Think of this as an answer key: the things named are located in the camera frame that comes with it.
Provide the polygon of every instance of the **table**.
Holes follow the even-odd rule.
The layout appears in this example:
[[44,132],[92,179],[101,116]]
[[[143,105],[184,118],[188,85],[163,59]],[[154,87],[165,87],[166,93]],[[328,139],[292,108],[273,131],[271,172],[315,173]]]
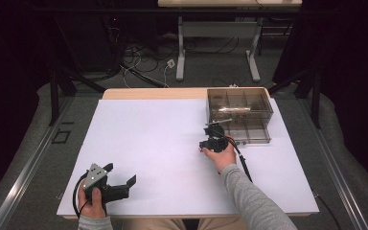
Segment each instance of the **table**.
[[[158,0],[159,7],[166,8],[288,8],[298,9],[302,0]],[[185,22],[178,17],[178,62],[176,79],[183,81],[185,50],[184,37],[239,37],[251,38],[251,49],[246,50],[253,81],[260,81],[255,53],[263,19],[253,22]]]
[[[106,90],[57,214],[75,217],[72,192],[91,163],[113,163],[110,185],[137,174],[130,198],[107,204],[114,218],[238,216],[215,166],[198,150],[198,142],[207,138],[206,97],[207,88]],[[253,181],[289,215],[317,213],[277,104],[270,102],[271,142],[240,146]]]

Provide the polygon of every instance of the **pants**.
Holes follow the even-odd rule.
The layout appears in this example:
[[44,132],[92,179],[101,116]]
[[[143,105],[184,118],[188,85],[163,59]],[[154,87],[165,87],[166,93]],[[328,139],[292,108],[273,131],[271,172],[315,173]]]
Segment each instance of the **pants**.
[[[123,230],[186,230],[180,218],[125,219]],[[198,230],[246,230],[241,218],[202,218]]]

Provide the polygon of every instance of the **transparent drawer organizer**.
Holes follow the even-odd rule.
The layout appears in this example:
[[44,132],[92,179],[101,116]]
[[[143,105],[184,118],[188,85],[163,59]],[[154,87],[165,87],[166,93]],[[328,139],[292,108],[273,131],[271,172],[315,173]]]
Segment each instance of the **transparent drawer organizer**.
[[219,122],[238,144],[270,142],[267,125],[273,109],[265,88],[208,89],[207,95],[208,123]]

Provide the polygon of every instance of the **gray long-sleeve shirt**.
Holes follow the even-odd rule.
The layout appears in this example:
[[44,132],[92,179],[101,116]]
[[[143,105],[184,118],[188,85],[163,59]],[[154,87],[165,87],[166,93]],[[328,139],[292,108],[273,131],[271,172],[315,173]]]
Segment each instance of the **gray long-sleeve shirt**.
[[[279,206],[251,183],[237,165],[225,167],[221,177],[249,230],[297,229]],[[94,219],[80,216],[79,223],[79,230],[112,229],[109,217]]]

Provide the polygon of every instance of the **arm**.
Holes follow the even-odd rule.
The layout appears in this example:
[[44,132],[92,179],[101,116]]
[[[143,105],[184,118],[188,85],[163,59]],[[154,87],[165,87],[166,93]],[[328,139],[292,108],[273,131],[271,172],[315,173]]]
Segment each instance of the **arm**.
[[214,161],[248,229],[296,229],[283,210],[240,171],[232,145],[219,153],[206,148],[202,151]]
[[102,205],[101,191],[97,188],[92,190],[92,202],[85,197],[82,186],[79,187],[79,230],[112,230],[110,217],[105,216]]

